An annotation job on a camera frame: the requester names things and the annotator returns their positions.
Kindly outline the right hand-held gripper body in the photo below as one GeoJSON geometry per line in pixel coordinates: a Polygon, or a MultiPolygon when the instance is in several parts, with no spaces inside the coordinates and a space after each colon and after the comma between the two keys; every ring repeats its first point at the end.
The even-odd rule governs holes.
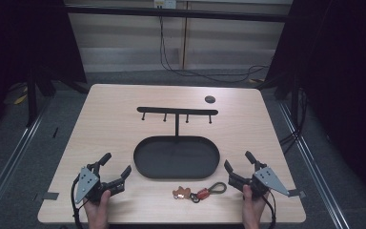
{"type": "Polygon", "coordinates": [[[252,190],[253,198],[261,198],[271,189],[284,196],[290,194],[289,190],[270,167],[254,172],[251,178],[245,178],[236,174],[232,168],[228,168],[227,172],[229,175],[228,183],[240,192],[243,191],[244,185],[248,185],[252,190]]]}

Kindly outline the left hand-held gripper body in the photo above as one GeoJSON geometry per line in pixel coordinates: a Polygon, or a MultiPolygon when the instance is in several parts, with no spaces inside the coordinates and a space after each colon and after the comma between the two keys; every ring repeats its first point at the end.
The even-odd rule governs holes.
{"type": "Polygon", "coordinates": [[[101,164],[96,162],[83,167],[79,173],[77,181],[76,196],[74,201],[80,203],[84,198],[92,202],[98,202],[103,193],[107,190],[111,195],[122,193],[125,191],[126,171],[120,175],[120,178],[111,182],[102,182],[99,171],[101,164]]]}

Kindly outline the person's left hand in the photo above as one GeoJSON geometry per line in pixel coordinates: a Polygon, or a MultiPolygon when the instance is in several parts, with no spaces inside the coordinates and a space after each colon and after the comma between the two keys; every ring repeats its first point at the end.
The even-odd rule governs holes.
{"type": "Polygon", "coordinates": [[[84,205],[89,229],[109,229],[108,205],[111,197],[109,190],[105,191],[98,203],[87,201],[84,205]]]}

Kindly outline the person's right hand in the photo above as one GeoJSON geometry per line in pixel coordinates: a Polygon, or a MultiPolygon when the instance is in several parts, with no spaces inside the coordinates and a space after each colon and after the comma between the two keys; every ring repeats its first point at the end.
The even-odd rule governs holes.
{"type": "Polygon", "coordinates": [[[242,223],[245,229],[259,229],[260,220],[266,206],[263,198],[253,200],[253,192],[249,185],[243,186],[242,223]]]}

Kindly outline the black key rack with tray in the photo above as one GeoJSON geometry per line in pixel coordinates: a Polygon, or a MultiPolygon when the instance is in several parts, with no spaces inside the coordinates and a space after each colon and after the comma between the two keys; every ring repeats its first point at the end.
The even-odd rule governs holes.
{"type": "Polygon", "coordinates": [[[141,140],[134,149],[133,161],[136,170],[152,179],[204,179],[211,176],[219,162],[220,153],[216,145],[206,137],[180,135],[180,116],[191,115],[209,118],[218,110],[137,107],[144,120],[146,114],[163,114],[164,118],[174,115],[174,135],[154,135],[141,140]]]}

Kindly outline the black metal stand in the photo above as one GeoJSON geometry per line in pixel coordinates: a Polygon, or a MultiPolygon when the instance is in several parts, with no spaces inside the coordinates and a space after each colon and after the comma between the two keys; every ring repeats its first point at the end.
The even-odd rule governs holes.
{"type": "Polygon", "coordinates": [[[31,68],[27,76],[27,88],[29,106],[27,126],[30,127],[38,115],[36,89],[39,89],[43,96],[54,96],[56,93],[56,89],[51,83],[51,74],[49,69],[45,66],[35,66],[31,68]]]}
{"type": "Polygon", "coordinates": [[[298,125],[298,99],[299,99],[299,80],[295,73],[281,73],[276,78],[277,88],[274,96],[278,100],[284,100],[288,95],[291,96],[290,120],[294,127],[294,136],[299,135],[298,125]]]}

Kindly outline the yellow floor tape piece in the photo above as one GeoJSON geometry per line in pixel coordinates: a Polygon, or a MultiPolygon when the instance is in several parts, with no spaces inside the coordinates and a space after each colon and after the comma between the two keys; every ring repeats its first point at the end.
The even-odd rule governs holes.
{"type": "Polygon", "coordinates": [[[13,104],[14,105],[21,104],[26,99],[27,95],[28,95],[28,87],[25,87],[22,93],[14,100],[13,104]]]}

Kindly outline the black curtain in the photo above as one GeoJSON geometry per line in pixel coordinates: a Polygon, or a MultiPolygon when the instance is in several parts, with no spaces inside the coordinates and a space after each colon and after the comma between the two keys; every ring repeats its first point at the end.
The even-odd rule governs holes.
{"type": "Polygon", "coordinates": [[[85,94],[87,82],[64,0],[0,0],[0,115],[10,86],[45,96],[59,80],[85,94]]]}
{"type": "Polygon", "coordinates": [[[304,90],[329,138],[366,185],[366,0],[293,0],[268,81],[304,90]]]}

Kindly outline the keychain with brown charm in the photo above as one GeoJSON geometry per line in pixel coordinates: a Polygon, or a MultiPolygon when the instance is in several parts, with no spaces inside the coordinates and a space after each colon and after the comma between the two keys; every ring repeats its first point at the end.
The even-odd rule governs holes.
{"type": "Polygon", "coordinates": [[[224,194],[226,190],[227,185],[224,182],[217,182],[211,187],[203,188],[197,192],[193,192],[190,188],[179,186],[176,190],[172,191],[172,195],[174,199],[188,199],[193,203],[199,203],[211,195],[224,194]]]}

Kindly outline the metal floor rail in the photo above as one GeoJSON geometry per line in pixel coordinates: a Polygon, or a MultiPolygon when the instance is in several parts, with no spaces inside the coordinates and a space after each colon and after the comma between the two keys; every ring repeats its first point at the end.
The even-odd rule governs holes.
{"type": "Polygon", "coordinates": [[[351,229],[342,209],[340,208],[335,195],[330,189],[326,179],[322,175],[315,158],[310,150],[305,138],[298,135],[295,138],[298,151],[302,155],[308,171],[315,183],[315,187],[335,225],[336,229],[351,229]]]}
{"type": "Polygon", "coordinates": [[[14,173],[14,170],[19,164],[19,161],[21,157],[26,152],[27,148],[29,147],[36,131],[38,130],[42,116],[51,104],[52,98],[48,97],[43,100],[43,104],[41,106],[41,109],[37,112],[35,117],[32,119],[32,122],[29,123],[23,134],[21,135],[19,141],[17,142],[15,148],[11,152],[10,158],[5,164],[5,167],[3,168],[2,172],[0,173],[0,200],[8,187],[8,184],[10,182],[10,179],[12,177],[12,174],[14,173]]]}

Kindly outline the black horizontal frame bar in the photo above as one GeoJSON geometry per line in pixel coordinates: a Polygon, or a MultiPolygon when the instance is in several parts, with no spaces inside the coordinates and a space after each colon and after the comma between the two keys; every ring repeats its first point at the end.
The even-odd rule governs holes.
{"type": "Polygon", "coordinates": [[[259,22],[277,22],[277,23],[285,23],[291,20],[291,17],[279,14],[221,12],[221,11],[206,11],[206,10],[118,8],[118,7],[99,7],[92,5],[75,5],[75,4],[66,4],[65,9],[67,12],[71,13],[91,13],[91,14],[108,14],[108,15],[158,16],[158,17],[259,21],[259,22]]]}

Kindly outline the white wall socket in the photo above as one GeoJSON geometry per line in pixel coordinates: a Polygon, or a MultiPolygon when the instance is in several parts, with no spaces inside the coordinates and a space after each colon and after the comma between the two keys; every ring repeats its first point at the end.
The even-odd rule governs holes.
{"type": "Polygon", "coordinates": [[[153,4],[156,9],[176,9],[176,0],[153,0],[153,4]]]}

